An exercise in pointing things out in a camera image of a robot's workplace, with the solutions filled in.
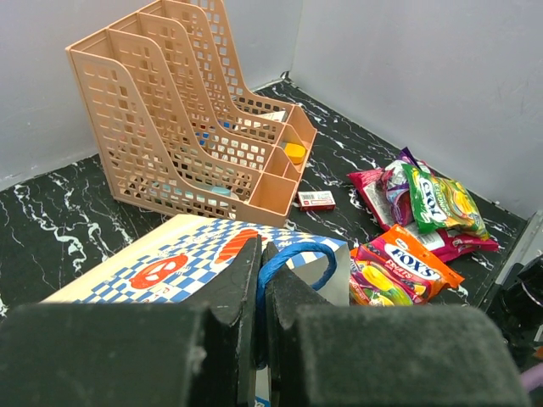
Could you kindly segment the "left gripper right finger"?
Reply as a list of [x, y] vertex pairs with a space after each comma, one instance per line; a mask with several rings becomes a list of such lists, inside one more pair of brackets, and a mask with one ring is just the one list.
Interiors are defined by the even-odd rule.
[[496, 325], [459, 305], [334, 306], [262, 255], [273, 406], [528, 406]]

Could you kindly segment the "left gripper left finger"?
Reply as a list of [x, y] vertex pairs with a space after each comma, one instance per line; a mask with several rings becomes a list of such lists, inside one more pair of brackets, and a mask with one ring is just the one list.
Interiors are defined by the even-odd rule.
[[262, 241], [180, 303], [20, 306], [1, 325], [4, 406], [252, 406]]

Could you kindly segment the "blue checkered paper bag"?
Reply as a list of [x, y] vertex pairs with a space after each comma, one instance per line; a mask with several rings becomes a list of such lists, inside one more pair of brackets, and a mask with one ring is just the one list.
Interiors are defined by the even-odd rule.
[[332, 305], [348, 302], [348, 245], [329, 237], [235, 220], [176, 215], [164, 225], [94, 267], [45, 303], [176, 304], [194, 295], [225, 270], [253, 237], [262, 241], [255, 295], [255, 404], [269, 399], [266, 315], [261, 310], [265, 286], [262, 255], [273, 244], [287, 267]]

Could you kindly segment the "orange pink fruit snack packet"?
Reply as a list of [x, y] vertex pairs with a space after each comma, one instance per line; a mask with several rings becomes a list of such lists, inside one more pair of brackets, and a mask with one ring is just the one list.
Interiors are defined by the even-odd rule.
[[353, 250], [350, 266], [350, 302], [359, 305], [426, 304], [464, 281], [401, 226]]

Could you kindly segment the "purple snack packet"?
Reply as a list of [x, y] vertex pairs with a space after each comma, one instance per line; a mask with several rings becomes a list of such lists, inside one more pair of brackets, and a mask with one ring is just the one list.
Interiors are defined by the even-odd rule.
[[425, 161], [417, 160], [408, 147], [401, 149], [396, 160], [388, 164], [380, 176], [378, 185], [384, 192], [390, 204], [390, 212], [394, 221], [401, 226], [407, 226], [414, 221], [411, 211], [411, 198], [409, 182], [402, 167], [410, 164], [419, 170], [431, 174], [432, 171]]

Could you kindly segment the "green yellow snack packet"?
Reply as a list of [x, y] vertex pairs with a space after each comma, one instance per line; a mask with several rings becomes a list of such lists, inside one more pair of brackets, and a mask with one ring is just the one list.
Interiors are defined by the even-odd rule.
[[402, 167], [409, 182], [411, 211], [422, 234], [455, 229], [483, 241], [490, 238], [476, 203], [459, 181], [434, 176], [410, 164]]

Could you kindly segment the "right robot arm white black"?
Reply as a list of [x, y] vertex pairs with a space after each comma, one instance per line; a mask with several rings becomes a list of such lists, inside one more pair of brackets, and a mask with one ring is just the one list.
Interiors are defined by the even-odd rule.
[[523, 368], [541, 341], [535, 334], [542, 326], [542, 258], [512, 266], [498, 286], [487, 315], [498, 326], [519, 368]]

